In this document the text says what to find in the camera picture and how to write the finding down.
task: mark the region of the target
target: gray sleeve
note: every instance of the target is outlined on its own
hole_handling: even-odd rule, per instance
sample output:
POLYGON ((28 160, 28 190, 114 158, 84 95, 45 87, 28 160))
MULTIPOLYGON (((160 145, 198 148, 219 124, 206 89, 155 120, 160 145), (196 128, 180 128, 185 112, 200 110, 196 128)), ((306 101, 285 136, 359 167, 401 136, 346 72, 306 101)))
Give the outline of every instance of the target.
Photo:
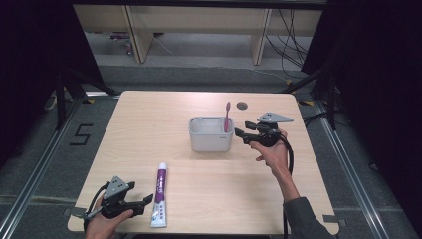
POLYGON ((333 238, 326 228, 319 223, 310 203, 305 197, 300 197, 285 203, 284 208, 292 230, 292 238, 333 238))

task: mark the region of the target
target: white toothpaste tube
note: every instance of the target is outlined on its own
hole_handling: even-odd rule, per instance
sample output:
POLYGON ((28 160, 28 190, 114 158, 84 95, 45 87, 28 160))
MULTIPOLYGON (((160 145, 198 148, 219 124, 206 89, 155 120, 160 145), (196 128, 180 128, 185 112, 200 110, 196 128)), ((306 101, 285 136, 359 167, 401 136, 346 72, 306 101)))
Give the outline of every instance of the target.
POLYGON ((150 227, 166 227, 165 219, 165 176, 167 172, 167 164, 161 162, 158 167, 157 187, 155 191, 154 208, 152 211, 151 226, 150 227))

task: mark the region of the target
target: aluminum rail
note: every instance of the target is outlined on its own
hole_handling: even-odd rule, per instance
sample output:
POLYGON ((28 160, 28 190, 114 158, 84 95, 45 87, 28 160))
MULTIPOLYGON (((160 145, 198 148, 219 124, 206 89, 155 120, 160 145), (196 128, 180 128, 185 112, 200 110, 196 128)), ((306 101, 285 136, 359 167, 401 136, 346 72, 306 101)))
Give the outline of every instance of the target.
MULTIPOLYGON (((319 114, 325 112, 325 109, 321 102, 316 102, 316 110, 319 114)), ((369 198, 369 195, 366 192, 362 181, 357 175, 357 172, 354 169, 350 158, 348 157, 347 152, 345 151, 337 132, 331 129, 331 126, 329 125, 328 120, 326 118, 321 119, 321 121, 323 128, 325 129, 325 132, 328 135, 329 141, 331 142, 332 147, 335 150, 338 161, 340 162, 341 167, 343 168, 344 173, 347 177, 347 180, 350 183, 354 196, 356 197, 357 202, 359 203, 359 206, 362 209, 363 215, 365 216, 366 221, 373 233, 374 238, 390 238, 388 236, 384 223, 381 220, 381 217, 375 209, 375 206, 369 198)))
POLYGON ((20 194, 16 198, 12 208, 10 209, 7 216, 1 222, 0 236, 2 239, 9 239, 15 231, 19 221, 21 220, 26 208, 28 207, 31 197, 37 190, 38 185, 46 173, 53 155, 57 151, 62 138, 68 131, 70 121, 73 115, 81 105, 83 99, 74 99, 71 106, 68 109, 68 116, 64 121, 62 127, 55 131, 47 148, 44 150, 43 155, 35 166, 31 176, 26 182, 25 186, 21 190, 20 194))

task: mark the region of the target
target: toothbrush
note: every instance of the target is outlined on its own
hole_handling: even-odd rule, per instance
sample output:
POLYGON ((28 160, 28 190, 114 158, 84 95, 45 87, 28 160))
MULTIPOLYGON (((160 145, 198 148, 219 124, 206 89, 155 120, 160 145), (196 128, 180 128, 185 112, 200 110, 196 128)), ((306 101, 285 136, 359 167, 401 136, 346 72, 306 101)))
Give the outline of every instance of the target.
POLYGON ((224 119, 224 132, 227 132, 229 129, 229 110, 230 110, 230 102, 226 105, 226 118, 224 119))

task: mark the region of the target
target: human hand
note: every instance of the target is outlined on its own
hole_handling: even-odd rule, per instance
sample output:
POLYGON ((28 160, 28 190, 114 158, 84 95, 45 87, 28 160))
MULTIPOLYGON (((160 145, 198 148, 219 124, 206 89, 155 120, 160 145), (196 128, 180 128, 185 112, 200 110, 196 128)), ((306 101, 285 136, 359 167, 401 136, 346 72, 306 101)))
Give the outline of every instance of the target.
MULTIPOLYGON (((280 129, 281 134, 287 138, 288 134, 286 131, 280 129)), ((264 160, 271 168, 274 176, 279 177, 280 174, 289 173, 288 170, 288 150, 285 144, 279 140, 272 147, 262 146, 256 141, 251 141, 249 146, 252 149, 257 150, 261 155, 256 158, 257 161, 264 160)))
MULTIPOLYGON (((287 138, 288 134, 280 129, 282 135, 287 138)), ((261 155, 257 157, 257 161, 264 160, 271 168, 271 172, 279 182, 282 189, 283 197, 286 202, 300 197, 295 184, 293 183, 292 176, 288 168, 288 149, 285 144, 279 140, 272 147, 262 146, 256 141, 251 141, 249 146, 257 150, 261 155)))
MULTIPOLYGON (((96 202, 96 208, 102 204, 103 197, 101 196, 96 202)), ((133 214, 133 210, 129 209, 123 211, 117 217, 108 219, 102 216, 101 213, 91 219, 88 224, 87 232, 85 234, 86 239, 113 239, 115 237, 115 228, 124 220, 129 218, 133 214)))

